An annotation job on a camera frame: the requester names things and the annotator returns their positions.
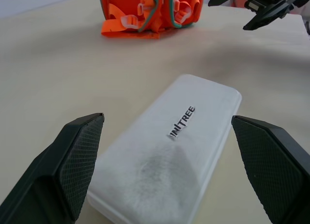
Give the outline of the white rectangular case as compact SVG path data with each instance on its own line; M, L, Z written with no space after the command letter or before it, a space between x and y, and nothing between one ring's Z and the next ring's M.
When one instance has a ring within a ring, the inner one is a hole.
M241 94L181 75L101 154L90 205L114 224L192 224Z

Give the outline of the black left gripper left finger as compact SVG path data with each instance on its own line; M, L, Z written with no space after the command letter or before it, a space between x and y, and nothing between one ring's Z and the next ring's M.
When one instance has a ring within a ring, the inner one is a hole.
M75 224L93 176L104 114L67 123L0 205L0 224Z

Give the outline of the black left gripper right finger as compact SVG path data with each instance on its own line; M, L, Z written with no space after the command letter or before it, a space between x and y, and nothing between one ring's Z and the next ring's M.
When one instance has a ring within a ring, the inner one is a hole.
M272 224L310 224L310 155L283 128L235 115L249 182Z

